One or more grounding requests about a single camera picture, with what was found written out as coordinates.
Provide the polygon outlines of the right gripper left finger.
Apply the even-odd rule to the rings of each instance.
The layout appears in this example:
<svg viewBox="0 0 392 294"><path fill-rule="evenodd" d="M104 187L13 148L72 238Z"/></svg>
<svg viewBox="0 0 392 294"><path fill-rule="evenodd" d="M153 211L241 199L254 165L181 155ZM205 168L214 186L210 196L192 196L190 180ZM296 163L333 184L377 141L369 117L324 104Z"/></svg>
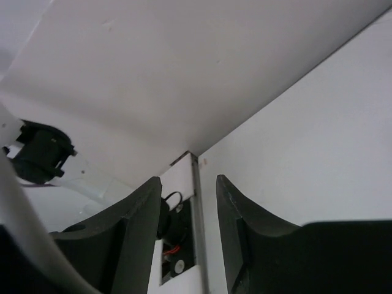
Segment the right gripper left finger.
<svg viewBox="0 0 392 294"><path fill-rule="evenodd" d="M152 177L129 196L50 236L78 274L101 293L146 293L162 184ZM1 227L1 293L66 293L50 282Z"/></svg>

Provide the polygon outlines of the white grey headphones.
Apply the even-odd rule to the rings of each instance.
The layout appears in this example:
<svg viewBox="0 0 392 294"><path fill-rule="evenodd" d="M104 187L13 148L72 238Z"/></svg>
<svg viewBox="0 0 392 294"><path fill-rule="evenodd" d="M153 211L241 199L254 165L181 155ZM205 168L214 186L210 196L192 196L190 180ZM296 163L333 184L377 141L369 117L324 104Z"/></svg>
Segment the white grey headphones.
<svg viewBox="0 0 392 294"><path fill-rule="evenodd" d="M4 153L1 153L1 219L24 256L50 282L70 293L99 293L77 273L47 233Z"/></svg>

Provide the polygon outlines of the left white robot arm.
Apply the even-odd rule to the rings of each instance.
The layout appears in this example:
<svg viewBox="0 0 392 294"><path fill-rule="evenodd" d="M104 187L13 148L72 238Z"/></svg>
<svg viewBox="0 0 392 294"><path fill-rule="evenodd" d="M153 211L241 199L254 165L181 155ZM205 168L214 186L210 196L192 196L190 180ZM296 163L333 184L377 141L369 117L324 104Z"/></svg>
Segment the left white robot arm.
<svg viewBox="0 0 392 294"><path fill-rule="evenodd" d="M19 151L10 157L17 176L32 187L63 187L78 192L101 205L105 190L86 180L89 164L78 155L71 139L61 130L20 119L1 105L1 148Z"/></svg>

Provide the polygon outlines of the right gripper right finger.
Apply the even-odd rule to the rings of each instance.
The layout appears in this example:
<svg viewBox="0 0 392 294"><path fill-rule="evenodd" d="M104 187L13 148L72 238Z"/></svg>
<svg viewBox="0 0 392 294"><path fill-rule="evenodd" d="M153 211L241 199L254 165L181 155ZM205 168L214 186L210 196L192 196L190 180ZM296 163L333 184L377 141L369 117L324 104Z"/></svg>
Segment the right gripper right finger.
<svg viewBox="0 0 392 294"><path fill-rule="evenodd" d="M229 293L390 293L391 221L290 223L216 179Z"/></svg>

